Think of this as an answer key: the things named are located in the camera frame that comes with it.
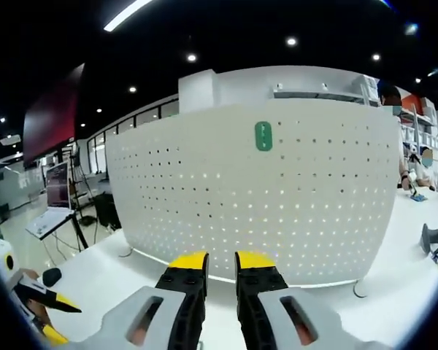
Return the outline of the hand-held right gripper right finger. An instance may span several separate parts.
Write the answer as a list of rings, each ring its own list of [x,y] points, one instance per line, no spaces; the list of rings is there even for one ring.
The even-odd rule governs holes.
[[[237,316],[248,349],[336,349],[338,314],[308,292],[289,287],[265,254],[235,253]]]

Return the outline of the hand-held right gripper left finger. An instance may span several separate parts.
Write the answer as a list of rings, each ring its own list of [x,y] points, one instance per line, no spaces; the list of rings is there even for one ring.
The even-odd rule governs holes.
[[[108,349],[196,349],[205,320],[209,254],[181,255],[154,287],[144,286],[104,315]]]

